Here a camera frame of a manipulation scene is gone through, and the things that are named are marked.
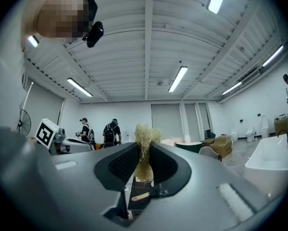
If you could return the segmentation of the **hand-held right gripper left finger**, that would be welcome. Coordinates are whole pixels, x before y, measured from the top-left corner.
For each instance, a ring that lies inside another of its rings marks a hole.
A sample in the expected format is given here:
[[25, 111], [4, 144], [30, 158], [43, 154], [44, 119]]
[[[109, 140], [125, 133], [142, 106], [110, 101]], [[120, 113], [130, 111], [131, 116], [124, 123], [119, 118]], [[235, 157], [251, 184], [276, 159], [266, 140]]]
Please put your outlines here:
[[102, 149], [94, 166], [96, 178], [107, 190], [123, 190], [139, 163], [139, 153], [136, 142]]

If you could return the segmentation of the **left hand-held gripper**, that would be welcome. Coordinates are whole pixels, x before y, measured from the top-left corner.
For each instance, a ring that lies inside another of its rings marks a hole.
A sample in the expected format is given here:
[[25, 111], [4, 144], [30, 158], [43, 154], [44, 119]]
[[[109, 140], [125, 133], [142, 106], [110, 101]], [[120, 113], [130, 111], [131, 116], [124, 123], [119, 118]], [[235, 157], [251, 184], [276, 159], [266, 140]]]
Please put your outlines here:
[[50, 154], [62, 152], [61, 144], [65, 137], [65, 130], [47, 118], [41, 120], [35, 133], [35, 139], [45, 146]]

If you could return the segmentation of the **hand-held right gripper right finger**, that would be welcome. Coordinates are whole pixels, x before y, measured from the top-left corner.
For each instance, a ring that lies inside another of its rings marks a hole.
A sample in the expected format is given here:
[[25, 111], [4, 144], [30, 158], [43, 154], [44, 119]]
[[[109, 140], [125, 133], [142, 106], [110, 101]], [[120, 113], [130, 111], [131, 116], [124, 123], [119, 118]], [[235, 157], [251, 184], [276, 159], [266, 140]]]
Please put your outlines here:
[[153, 171], [154, 186], [151, 198], [165, 198], [177, 194], [189, 182], [191, 167], [182, 157], [166, 149], [164, 144], [150, 144], [149, 164]]

